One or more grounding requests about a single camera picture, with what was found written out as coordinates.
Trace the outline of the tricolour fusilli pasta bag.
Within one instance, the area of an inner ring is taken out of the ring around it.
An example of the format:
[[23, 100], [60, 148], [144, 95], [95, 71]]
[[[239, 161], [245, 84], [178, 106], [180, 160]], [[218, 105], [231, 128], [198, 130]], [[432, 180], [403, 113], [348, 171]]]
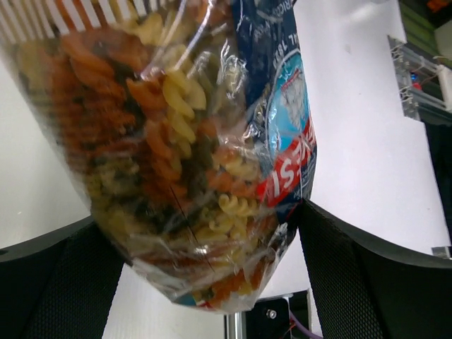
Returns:
[[316, 167], [292, 1], [2, 1], [1, 61], [138, 274], [254, 307]]

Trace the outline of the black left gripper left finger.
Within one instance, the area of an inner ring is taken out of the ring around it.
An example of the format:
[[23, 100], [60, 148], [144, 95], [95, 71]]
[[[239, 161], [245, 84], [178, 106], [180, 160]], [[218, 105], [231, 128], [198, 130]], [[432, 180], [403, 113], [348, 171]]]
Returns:
[[124, 259], [84, 218], [1, 249], [2, 338], [101, 338]]

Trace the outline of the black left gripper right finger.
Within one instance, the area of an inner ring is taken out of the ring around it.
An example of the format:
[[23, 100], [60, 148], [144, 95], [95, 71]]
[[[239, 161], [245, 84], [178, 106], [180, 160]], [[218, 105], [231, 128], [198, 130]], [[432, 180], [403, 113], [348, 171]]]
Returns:
[[451, 337], [451, 260], [388, 242], [311, 201], [297, 219], [325, 338]]

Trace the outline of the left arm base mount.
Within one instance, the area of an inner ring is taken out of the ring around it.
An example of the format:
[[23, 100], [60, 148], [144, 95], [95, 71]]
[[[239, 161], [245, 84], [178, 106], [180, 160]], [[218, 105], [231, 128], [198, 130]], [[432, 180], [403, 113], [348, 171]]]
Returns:
[[310, 324], [307, 291], [258, 301], [250, 311], [224, 317], [225, 339], [321, 338]]

